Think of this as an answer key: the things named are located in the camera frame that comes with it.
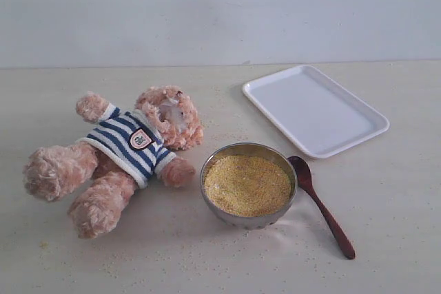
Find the dark red wooden spoon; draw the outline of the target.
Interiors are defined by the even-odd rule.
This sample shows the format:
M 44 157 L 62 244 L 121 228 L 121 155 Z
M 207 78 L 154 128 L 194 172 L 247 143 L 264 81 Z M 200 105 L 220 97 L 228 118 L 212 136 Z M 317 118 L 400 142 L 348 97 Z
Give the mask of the dark red wooden spoon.
M 288 161 L 291 163 L 296 172 L 298 186 L 315 202 L 342 254 L 348 260 L 354 260 L 356 258 L 356 252 L 352 243 L 315 192 L 309 165 L 299 156 L 290 156 L 288 157 Z

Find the white rectangular plastic tray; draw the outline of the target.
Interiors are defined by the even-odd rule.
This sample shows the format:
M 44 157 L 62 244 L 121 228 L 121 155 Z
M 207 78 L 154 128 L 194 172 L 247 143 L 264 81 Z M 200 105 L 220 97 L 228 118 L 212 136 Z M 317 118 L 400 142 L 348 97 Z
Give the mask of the white rectangular plastic tray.
M 311 65 L 245 83 L 243 94 L 302 153 L 324 159 L 389 129 L 372 106 Z

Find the steel bowl of millet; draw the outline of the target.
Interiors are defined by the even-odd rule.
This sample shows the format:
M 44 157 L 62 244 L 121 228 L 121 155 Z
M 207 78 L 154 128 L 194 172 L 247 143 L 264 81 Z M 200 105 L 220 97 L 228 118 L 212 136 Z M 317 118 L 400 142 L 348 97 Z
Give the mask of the steel bowl of millet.
M 258 143 L 234 143 L 216 150 L 201 168 L 200 189 L 222 222 L 263 229 L 290 209 L 298 176 L 281 153 Z

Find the pink teddy bear striped sweater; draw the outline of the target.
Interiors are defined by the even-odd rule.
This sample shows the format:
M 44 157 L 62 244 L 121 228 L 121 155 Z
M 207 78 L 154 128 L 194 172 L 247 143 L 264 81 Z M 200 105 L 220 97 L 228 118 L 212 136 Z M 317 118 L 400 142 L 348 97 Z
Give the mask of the pink teddy bear striped sweater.
M 23 181 L 28 194 L 46 202 L 88 183 L 68 209 L 80 238 L 111 232 L 131 197 L 151 179 L 183 187 L 194 177 L 194 167 L 178 152 L 202 143 L 203 126 L 181 88 L 151 87 L 125 111 L 89 93 L 77 101 L 76 112 L 93 130 L 71 145 L 36 150 Z

